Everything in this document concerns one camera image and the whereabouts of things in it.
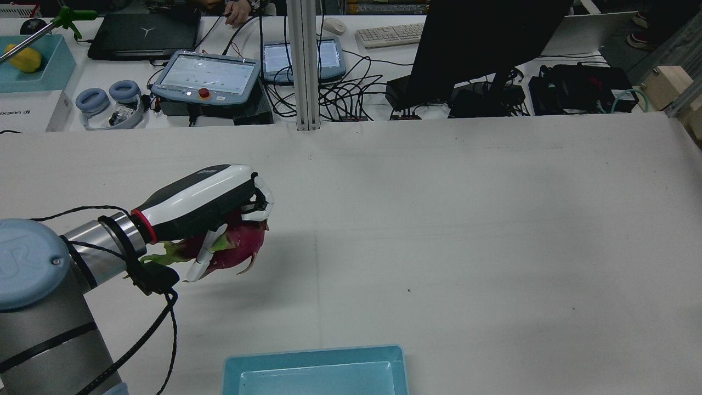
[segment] keyboard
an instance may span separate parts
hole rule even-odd
[[[423,23],[412,23],[410,25],[360,29],[356,30],[356,39],[365,49],[416,44],[422,37],[423,28]]]

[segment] shoe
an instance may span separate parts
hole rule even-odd
[[[647,18],[647,16],[647,13],[638,12],[636,13],[636,15],[634,15],[634,18],[631,18],[631,20],[632,22],[643,27],[644,29],[648,29],[649,19]]]
[[[647,51],[653,51],[658,48],[659,43],[654,43],[646,38],[645,34],[629,34],[626,37],[626,43],[637,49],[645,49]]]

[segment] blue bin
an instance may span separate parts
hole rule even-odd
[[[0,51],[28,36],[1,36]],[[61,34],[47,34],[29,46],[41,54],[41,66],[32,73],[19,71],[9,61],[0,64],[0,92],[62,91],[76,67]]]
[[[222,395],[408,395],[399,345],[232,356]]]

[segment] red ring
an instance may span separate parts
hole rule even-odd
[[[144,223],[144,225],[146,225],[146,229],[149,231],[149,235],[151,235],[151,244],[155,245],[158,242],[158,240],[156,239],[156,232],[154,231],[154,228],[151,226],[151,224],[149,224],[149,220],[146,219],[144,214],[142,214],[141,211],[137,209],[133,209],[131,213],[133,215],[138,216],[139,219],[141,219],[141,221]]]

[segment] dragon fruit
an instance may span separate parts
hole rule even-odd
[[[220,268],[230,268],[251,258],[249,265],[237,274],[247,272],[256,260],[258,250],[263,245],[265,232],[268,230],[266,221],[242,221],[241,212],[235,211],[227,215],[227,230],[212,244],[213,253],[210,264],[202,276],[207,276]],[[197,258],[205,233],[193,236],[180,242],[164,242],[166,253],[153,254],[143,257],[141,262],[153,261],[162,265],[173,262],[187,262]]]

